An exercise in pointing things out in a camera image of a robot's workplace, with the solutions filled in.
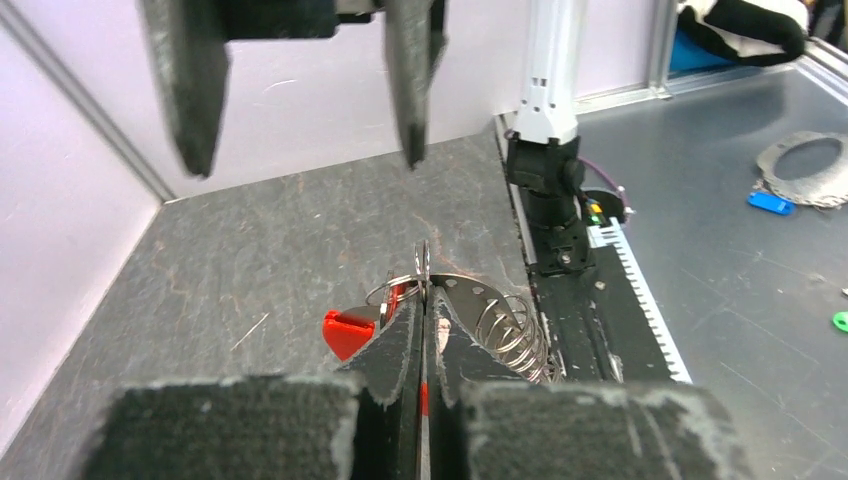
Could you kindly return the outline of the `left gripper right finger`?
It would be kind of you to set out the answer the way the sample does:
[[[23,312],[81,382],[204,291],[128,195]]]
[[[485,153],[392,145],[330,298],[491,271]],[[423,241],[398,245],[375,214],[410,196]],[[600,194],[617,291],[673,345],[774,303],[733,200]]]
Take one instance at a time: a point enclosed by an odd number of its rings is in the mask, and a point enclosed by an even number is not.
[[[447,349],[437,320],[451,310],[435,293],[425,321],[430,471],[434,479],[519,479],[527,471],[518,407],[529,384],[450,323]]]

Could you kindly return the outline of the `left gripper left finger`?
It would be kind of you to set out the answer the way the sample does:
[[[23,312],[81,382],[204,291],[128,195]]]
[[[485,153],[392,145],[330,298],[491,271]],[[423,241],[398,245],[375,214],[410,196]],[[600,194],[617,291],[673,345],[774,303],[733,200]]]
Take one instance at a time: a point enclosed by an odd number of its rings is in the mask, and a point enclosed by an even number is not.
[[[353,439],[353,479],[420,475],[424,307],[401,303],[392,320],[341,369],[365,381]]]

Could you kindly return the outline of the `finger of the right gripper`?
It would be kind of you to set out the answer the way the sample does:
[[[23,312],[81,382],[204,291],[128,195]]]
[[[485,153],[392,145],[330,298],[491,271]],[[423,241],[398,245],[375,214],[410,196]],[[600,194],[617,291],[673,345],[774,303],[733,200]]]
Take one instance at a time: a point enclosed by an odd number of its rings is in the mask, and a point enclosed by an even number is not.
[[[429,94],[446,48],[446,3],[401,0],[384,3],[384,59],[396,131],[414,169],[426,156]]]
[[[211,175],[230,60],[218,1],[140,3],[167,129],[184,169]]]

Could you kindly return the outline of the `metal key organizer red handle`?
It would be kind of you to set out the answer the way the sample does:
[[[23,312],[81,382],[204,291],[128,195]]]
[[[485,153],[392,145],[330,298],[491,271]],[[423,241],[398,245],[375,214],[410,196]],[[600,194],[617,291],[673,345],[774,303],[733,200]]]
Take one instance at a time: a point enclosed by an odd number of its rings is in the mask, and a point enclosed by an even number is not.
[[[426,240],[415,247],[414,264],[413,274],[390,271],[386,281],[367,294],[363,306],[325,314],[323,339],[339,360],[348,360],[385,329],[402,303],[422,302],[439,292],[451,308],[438,315],[437,345],[441,352],[447,349],[449,324],[454,323],[496,360],[530,382],[553,383],[565,378],[543,322],[530,302],[519,295],[503,294],[465,274],[432,272]]]

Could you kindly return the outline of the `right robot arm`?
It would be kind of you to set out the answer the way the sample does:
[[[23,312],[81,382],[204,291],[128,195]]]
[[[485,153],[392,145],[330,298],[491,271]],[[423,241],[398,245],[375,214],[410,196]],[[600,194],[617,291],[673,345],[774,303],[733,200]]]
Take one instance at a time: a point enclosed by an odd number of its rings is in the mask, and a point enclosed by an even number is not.
[[[447,45],[443,1],[145,1],[157,90],[185,170],[212,173],[226,100],[226,46],[242,40],[329,39],[383,13],[395,124],[410,167],[426,153],[429,91]],[[537,222],[567,225],[585,197],[574,90],[583,1],[530,5],[527,67],[507,155],[508,180]]]

